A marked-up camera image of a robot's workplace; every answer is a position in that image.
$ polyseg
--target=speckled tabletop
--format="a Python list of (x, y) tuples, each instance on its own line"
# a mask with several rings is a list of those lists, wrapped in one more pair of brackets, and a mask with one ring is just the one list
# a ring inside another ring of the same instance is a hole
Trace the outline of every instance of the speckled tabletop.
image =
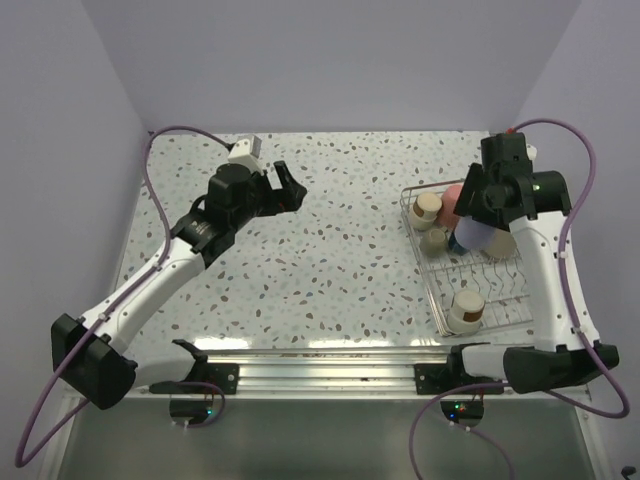
[[(404, 187), (464, 177), (486, 135), (259, 134), (272, 182), (272, 162), (285, 160), (309, 189), (302, 209), (252, 220), (235, 246), (154, 315), (129, 355), (157, 353), (175, 338), (206, 349), (457, 343), (440, 337), (431, 322), (398, 200)], [(158, 139), (150, 175), (172, 224), (206, 193), (225, 161), (226, 151), (206, 138)], [(161, 239), (142, 189), (119, 283)], [(492, 339), (519, 343), (520, 335), (501, 332)]]

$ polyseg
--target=gray wall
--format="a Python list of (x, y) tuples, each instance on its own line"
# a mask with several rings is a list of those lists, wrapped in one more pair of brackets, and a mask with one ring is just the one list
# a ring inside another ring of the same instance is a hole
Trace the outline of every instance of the gray wall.
[[(574, 228), (575, 253), (585, 297), (603, 340), (620, 347), (615, 370), (631, 396), (631, 417), (602, 420), (617, 471), (640, 467), (640, 363), (637, 251), (640, 200), (640, 3), (584, 0), (527, 99), (520, 120), (552, 116), (580, 126), (600, 157), (592, 195)], [(576, 198), (586, 178), (587, 157), (568, 133), (555, 127), (527, 129), (538, 147), (538, 166), (566, 172)], [(593, 384), (595, 402), (618, 409), (604, 381)]]
[(579, 0), (83, 0), (150, 128), (513, 120)]
[[(49, 328), (106, 292), (135, 204), (144, 130), (79, 0), (0, 15), (0, 478), (51, 373)], [(38, 429), (51, 425), (59, 396)]]

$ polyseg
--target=gray floor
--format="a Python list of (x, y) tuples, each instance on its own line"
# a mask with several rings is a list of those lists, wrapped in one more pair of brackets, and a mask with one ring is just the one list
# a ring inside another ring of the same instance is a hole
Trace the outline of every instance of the gray floor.
[[(76, 421), (60, 478), (411, 479), (409, 425), (421, 402), (232, 401), (211, 427), (171, 427), (168, 401), (125, 400)], [(573, 409), (555, 401), (494, 401), (480, 428), (512, 456), (518, 480), (592, 479)], [(426, 415), (417, 435), (422, 474), (507, 479), (482, 440)]]

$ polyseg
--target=rack wire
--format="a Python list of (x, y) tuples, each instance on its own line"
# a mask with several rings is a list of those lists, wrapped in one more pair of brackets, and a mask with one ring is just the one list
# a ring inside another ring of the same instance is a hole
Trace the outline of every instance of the rack wire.
[(430, 258), (419, 248), (423, 232), (409, 224), (408, 212), (418, 195), (433, 192), (441, 195), (449, 185), (463, 179), (408, 187), (400, 195), (402, 220), (424, 281), (438, 333), (454, 335), (448, 330), (446, 317), (455, 293), (463, 288), (476, 290), (485, 299), (485, 309), (478, 333), (489, 333), (528, 326), (533, 321), (529, 310), (529, 291), (520, 253), (496, 260), (478, 251), (457, 255), (447, 251)]

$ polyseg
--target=wire basket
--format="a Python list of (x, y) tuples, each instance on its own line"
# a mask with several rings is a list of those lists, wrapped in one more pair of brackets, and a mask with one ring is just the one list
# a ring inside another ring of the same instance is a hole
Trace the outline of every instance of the wire basket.
[(434, 258), (429, 258), (420, 251), (420, 238), (424, 232), (414, 230), (408, 218), (413, 202), (421, 193), (442, 195), (449, 185), (463, 181), (460, 179), (408, 187), (400, 195), (402, 220), (418, 260), (438, 333), (443, 336), (454, 335), (447, 328), (445, 319), (453, 303), (453, 296), (463, 288), (476, 290), (485, 299), (482, 323), (475, 335), (526, 326), (533, 321), (533, 317), (529, 311), (524, 265), (518, 251), (502, 260), (478, 251), (470, 251), (465, 255), (447, 251)]

